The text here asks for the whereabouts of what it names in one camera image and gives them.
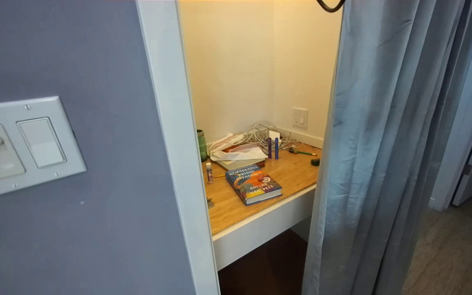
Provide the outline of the grey closet curtain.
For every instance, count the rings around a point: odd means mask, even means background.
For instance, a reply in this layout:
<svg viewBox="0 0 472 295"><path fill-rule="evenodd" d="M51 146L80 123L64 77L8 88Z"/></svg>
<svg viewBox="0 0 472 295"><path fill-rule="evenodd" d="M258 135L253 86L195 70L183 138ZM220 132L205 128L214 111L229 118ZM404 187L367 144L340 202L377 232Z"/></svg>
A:
<svg viewBox="0 0 472 295"><path fill-rule="evenodd" d="M401 295L472 53L472 0L340 0L302 295Z"/></svg>

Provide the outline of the heap of white papers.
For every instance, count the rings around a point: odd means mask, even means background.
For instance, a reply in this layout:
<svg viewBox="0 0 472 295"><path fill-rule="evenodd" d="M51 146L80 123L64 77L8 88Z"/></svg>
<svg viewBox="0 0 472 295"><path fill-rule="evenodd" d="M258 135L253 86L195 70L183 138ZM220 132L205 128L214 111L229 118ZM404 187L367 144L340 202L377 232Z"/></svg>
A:
<svg viewBox="0 0 472 295"><path fill-rule="evenodd" d="M228 133L207 146L208 156L215 162L268 158L258 143L246 142L246 138L243 133Z"/></svg>

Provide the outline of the grey notebook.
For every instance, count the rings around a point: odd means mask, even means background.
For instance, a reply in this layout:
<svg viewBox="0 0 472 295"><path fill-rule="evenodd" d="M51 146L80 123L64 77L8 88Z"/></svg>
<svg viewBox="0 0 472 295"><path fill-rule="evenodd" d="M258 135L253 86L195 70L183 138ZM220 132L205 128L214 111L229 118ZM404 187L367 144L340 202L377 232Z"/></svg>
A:
<svg viewBox="0 0 472 295"><path fill-rule="evenodd" d="M263 167L265 165L266 159L244 159L244 160L234 160L234 161L215 161L221 168L224 170L237 170L243 167L258 165Z"/></svg>

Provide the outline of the green glass jar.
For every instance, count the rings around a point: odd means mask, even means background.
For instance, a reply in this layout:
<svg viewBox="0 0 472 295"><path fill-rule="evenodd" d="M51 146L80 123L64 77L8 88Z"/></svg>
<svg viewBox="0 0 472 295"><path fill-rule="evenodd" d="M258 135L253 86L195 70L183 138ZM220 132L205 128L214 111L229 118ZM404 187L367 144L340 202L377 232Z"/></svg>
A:
<svg viewBox="0 0 472 295"><path fill-rule="evenodd" d="M208 159L208 152L207 152L207 143L205 140L204 131L202 129L197 129L197 136L198 136L200 159L202 162L206 162Z"/></svg>

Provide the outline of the colourful hardcover book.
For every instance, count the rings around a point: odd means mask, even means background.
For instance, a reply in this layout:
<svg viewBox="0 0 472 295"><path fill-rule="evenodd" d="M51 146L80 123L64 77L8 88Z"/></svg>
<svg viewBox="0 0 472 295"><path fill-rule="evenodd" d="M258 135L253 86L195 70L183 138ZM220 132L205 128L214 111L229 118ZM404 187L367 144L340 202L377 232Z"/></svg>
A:
<svg viewBox="0 0 472 295"><path fill-rule="evenodd" d="M225 179L245 206L283 195L281 185L256 164L228 170Z"/></svg>

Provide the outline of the small white wall socket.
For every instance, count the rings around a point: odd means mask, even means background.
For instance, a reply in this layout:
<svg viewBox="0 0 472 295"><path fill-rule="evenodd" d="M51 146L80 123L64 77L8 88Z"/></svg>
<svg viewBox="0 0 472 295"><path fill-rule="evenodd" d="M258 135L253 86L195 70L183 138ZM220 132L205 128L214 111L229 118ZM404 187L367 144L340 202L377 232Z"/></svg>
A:
<svg viewBox="0 0 472 295"><path fill-rule="evenodd" d="M292 125L307 129L309 111L302 108L292 108Z"/></svg>

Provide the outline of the white light switch plate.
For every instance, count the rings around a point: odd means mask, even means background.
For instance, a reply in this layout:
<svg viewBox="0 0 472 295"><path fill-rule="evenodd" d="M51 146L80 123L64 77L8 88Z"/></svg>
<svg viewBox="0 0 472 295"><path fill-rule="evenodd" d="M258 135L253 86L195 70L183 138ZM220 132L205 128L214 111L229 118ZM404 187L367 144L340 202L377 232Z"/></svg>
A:
<svg viewBox="0 0 472 295"><path fill-rule="evenodd" d="M0 195L86 170L60 97L0 103Z"/></svg>

